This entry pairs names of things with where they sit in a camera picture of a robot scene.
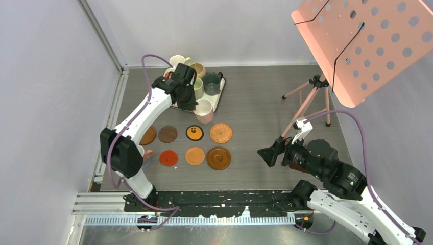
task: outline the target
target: black string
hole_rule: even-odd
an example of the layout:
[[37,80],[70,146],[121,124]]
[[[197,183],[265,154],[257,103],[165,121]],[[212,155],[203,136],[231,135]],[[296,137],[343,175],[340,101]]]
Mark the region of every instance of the black string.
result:
[[314,16],[314,18],[312,20],[295,23],[295,25],[304,24],[304,23],[308,23],[308,22],[313,22],[317,18],[317,16],[319,16],[320,12],[322,12],[322,10],[325,8],[326,4],[328,4],[328,2],[329,2],[329,0],[326,1],[325,5],[323,5],[323,7],[319,10],[319,12]]
[[335,82],[335,68],[337,66],[337,60],[341,56],[341,54],[344,52],[344,50],[346,50],[347,47],[350,45],[350,43],[355,39],[355,37],[361,32],[361,30],[363,29],[364,26],[365,26],[365,23],[363,22],[363,24],[359,28],[358,32],[355,34],[355,36],[353,36],[352,40],[350,40],[350,42],[344,47],[344,49],[341,51],[341,53],[337,56],[337,58],[334,61],[334,76],[332,77],[332,92],[333,93],[334,93],[334,82]]

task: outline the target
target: red object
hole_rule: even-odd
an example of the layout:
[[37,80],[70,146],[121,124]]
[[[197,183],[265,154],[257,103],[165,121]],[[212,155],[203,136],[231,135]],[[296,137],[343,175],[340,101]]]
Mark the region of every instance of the red object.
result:
[[170,150],[162,152],[159,156],[159,162],[167,167],[173,167],[174,165],[176,165],[177,160],[178,157],[176,152]]

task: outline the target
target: wooden table surface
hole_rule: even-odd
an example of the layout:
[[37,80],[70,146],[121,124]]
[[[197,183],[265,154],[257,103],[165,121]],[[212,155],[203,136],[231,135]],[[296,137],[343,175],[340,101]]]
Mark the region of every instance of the wooden table surface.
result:
[[[152,82],[165,69],[149,69]],[[220,104],[213,122],[201,125],[193,113],[168,109],[154,122],[157,132],[164,126],[174,126],[178,136],[171,143],[163,143],[158,137],[145,150],[152,149],[152,164],[145,169],[149,181],[157,190],[263,190],[292,189],[299,180],[311,181],[318,187],[321,183],[309,174],[277,164],[269,168],[257,154],[258,149],[270,147],[284,131],[299,109],[299,95],[282,100],[281,97],[308,81],[321,71],[318,66],[249,66],[207,67],[210,72],[222,72],[227,79]],[[303,90],[305,99],[312,87]],[[147,85],[141,69],[132,69],[126,84],[118,123],[124,120],[145,98]],[[324,109],[324,91],[320,91],[307,114]],[[233,137],[226,144],[217,144],[209,137],[210,128],[217,123],[226,123],[233,129]],[[325,117],[313,122],[313,130],[306,142],[325,139],[337,149],[341,161],[350,163],[346,143],[335,115],[331,116],[331,127],[325,126]],[[194,142],[186,138],[185,130],[191,125],[200,125],[205,133],[202,140]],[[287,136],[293,136],[291,129]],[[223,146],[231,153],[230,166],[222,171],[211,169],[206,162],[191,166],[185,161],[185,152],[193,146],[206,153],[215,146]],[[179,161],[174,167],[159,163],[159,155],[173,150]],[[109,175],[104,175],[101,190],[113,190]]]

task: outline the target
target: wall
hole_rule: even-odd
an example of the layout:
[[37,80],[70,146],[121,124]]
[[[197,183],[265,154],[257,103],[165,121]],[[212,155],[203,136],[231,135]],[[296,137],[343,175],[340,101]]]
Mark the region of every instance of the wall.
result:
[[[314,62],[293,25],[301,0],[89,0],[117,56],[141,66],[144,53],[191,56],[206,65]],[[156,59],[149,66],[163,63]]]
[[0,1],[0,243],[64,244],[118,72],[77,1]]
[[[433,8],[433,0],[425,1]],[[387,83],[356,108],[366,131],[371,182],[380,197],[405,222],[427,232],[433,244],[433,53]],[[364,169],[359,130],[339,115],[352,162]]]

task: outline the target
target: smiley face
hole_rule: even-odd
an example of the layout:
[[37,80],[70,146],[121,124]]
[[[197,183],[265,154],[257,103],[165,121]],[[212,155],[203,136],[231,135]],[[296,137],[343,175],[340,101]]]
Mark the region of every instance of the smiley face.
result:
[[186,137],[192,141],[199,141],[203,136],[203,129],[200,126],[192,125],[186,129]]

